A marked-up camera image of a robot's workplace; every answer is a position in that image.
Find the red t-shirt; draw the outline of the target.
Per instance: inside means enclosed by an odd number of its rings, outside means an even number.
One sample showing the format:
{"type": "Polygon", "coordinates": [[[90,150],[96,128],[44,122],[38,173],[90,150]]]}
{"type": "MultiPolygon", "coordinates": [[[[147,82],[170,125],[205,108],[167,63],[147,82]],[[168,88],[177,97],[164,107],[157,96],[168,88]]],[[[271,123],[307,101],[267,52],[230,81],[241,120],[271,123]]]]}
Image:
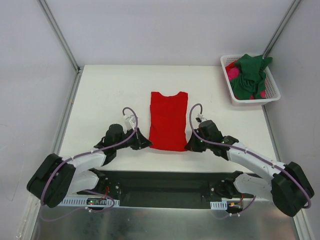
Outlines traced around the red t-shirt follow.
{"type": "Polygon", "coordinates": [[[164,96],[157,91],[151,92],[151,148],[161,151],[185,151],[188,98],[188,93],[183,91],[172,96],[164,96]]]}

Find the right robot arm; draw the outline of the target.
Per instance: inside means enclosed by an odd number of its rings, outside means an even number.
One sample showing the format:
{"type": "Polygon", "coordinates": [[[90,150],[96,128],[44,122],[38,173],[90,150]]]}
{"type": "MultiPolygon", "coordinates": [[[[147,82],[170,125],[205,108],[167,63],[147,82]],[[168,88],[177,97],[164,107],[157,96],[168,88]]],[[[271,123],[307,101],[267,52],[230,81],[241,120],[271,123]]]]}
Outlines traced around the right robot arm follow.
{"type": "Polygon", "coordinates": [[[191,152],[210,150],[217,157],[241,165],[249,175],[235,171],[214,187],[217,195],[231,199],[239,194],[250,194],[273,202],[285,215],[294,217],[301,209],[311,207],[315,192],[301,166],[295,162],[284,164],[269,159],[230,135],[222,135],[212,120],[197,117],[197,128],[185,146],[191,152]]]}

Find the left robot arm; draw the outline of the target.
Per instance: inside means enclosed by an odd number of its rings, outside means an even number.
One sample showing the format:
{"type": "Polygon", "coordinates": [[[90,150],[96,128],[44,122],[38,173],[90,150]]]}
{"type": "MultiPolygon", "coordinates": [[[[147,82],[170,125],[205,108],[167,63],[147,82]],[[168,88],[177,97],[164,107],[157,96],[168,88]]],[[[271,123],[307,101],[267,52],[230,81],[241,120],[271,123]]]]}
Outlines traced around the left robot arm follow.
{"type": "Polygon", "coordinates": [[[124,132],[120,124],[112,124],[91,151],[71,157],[68,162],[55,153],[49,154],[26,189],[49,208],[59,205],[66,195],[84,190],[99,195],[105,191],[106,182],[100,179],[102,175],[96,168],[109,164],[117,156],[117,150],[141,150],[152,145],[139,128],[124,132]]]}

